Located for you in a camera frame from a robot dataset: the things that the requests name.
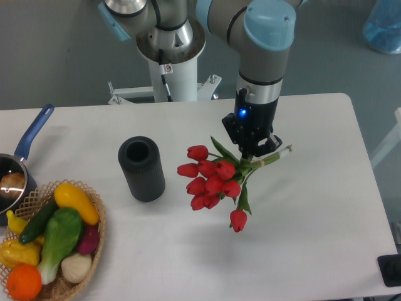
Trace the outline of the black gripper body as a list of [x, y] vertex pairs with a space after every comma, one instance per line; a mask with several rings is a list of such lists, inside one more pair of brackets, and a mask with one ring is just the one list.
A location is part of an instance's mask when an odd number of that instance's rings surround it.
[[233, 144], [255, 148], [259, 141], [273, 134], [273, 120], [278, 101], [256, 104], [247, 101], [245, 88], [236, 93], [233, 113], [227, 114], [222, 123]]

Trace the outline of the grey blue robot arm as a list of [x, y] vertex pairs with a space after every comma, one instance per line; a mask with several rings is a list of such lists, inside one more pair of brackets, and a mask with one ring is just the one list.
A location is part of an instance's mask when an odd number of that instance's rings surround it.
[[242, 157], [274, 152], [273, 120], [299, 1], [101, 1], [99, 11], [120, 39], [133, 39], [148, 61], [156, 102], [201, 98], [197, 59], [206, 34], [239, 54], [234, 111], [223, 125]]

